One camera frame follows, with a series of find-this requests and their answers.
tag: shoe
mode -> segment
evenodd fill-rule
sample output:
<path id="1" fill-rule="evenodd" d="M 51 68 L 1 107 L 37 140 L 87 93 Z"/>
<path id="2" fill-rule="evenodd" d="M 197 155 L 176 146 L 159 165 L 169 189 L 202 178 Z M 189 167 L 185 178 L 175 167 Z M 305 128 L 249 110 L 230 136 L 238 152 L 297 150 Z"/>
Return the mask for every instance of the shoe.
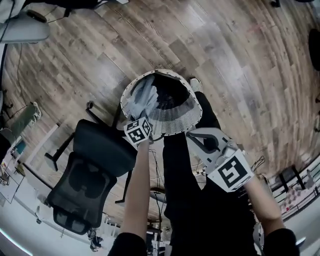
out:
<path id="1" fill-rule="evenodd" d="M 195 93 L 196 93 L 196 92 L 201 92 L 201 93 L 204 92 L 204 88 L 203 88 L 203 86 L 202 86 L 202 83 L 201 83 L 201 81 L 200 81 L 198 78 L 196 78 L 196 77 L 191 77 L 188 82 L 189 82 L 192 90 L 193 90 Z"/>
<path id="2" fill-rule="evenodd" d="M 35 117 L 35 120 L 39 120 L 41 117 L 42 117 L 42 112 L 39 108 L 39 105 L 37 102 L 34 102 L 32 103 L 34 106 L 35 106 L 35 113 L 34 113 L 34 117 Z"/>

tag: chair wheel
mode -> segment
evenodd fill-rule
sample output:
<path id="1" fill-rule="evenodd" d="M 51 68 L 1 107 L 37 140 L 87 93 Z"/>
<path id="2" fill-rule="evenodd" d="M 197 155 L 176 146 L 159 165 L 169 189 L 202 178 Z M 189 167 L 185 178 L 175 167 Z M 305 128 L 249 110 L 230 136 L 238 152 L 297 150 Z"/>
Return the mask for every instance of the chair wheel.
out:
<path id="1" fill-rule="evenodd" d="M 87 109 L 92 109 L 93 107 L 94 107 L 94 105 L 95 105 L 95 103 L 92 101 L 92 100 L 90 100 L 87 104 L 86 104 L 86 108 Z"/>
<path id="2" fill-rule="evenodd" d="M 274 7 L 274 8 L 279 8 L 280 4 L 278 2 L 272 1 L 271 2 L 271 6 Z"/>

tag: chair backrest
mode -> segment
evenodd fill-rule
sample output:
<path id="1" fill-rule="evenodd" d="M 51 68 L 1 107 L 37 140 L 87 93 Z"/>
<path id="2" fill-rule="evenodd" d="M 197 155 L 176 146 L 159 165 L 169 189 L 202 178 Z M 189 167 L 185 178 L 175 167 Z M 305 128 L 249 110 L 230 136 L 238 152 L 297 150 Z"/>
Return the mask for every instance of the chair backrest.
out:
<path id="1" fill-rule="evenodd" d="M 98 228 L 107 195 L 116 182 L 108 171 L 72 152 L 61 179 L 47 197 L 54 221 L 79 235 Z"/>
<path id="2" fill-rule="evenodd" d="M 76 126 L 73 151 L 115 177 L 132 170 L 137 157 L 137 150 L 115 129 L 84 119 Z"/>

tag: wooden floor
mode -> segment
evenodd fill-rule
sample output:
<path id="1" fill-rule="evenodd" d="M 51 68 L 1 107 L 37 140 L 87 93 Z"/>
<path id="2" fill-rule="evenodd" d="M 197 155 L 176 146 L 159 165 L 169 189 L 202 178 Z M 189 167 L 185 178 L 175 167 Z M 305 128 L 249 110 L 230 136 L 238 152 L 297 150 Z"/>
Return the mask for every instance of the wooden floor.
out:
<path id="1" fill-rule="evenodd" d="M 259 173 L 272 176 L 292 164 L 303 167 L 320 153 L 319 135 L 314 133 L 320 80 L 308 51 L 315 18 L 310 4 L 283 0 L 282 8 L 275 9 L 269 2 L 131 0 L 126 5 L 107 3 L 95 11 L 77 10 L 51 23 L 46 41 L 23 44 L 22 91 L 17 82 L 21 45 L 10 45 L 3 84 L 12 111 L 25 105 L 23 95 L 28 102 L 37 101 L 43 113 L 36 126 L 25 131 L 29 147 L 23 157 L 55 123 L 61 124 L 34 163 L 47 182 L 56 184 L 68 154 L 59 160 L 58 173 L 46 166 L 43 155 L 54 153 L 80 119 L 90 120 L 86 103 L 93 100 L 100 108 L 96 111 L 111 124 L 129 82 L 166 68 L 200 78 L 222 130 L 244 145 L 250 163 L 265 156 Z M 32 8 L 45 15 L 53 7 Z M 47 18 L 55 20 L 63 13 L 57 8 Z M 163 172 L 161 144 L 155 148 Z M 123 208 L 114 201 L 122 197 L 125 180 L 119 179 L 104 208 L 118 222 Z M 150 217 L 157 216 L 151 200 Z"/>

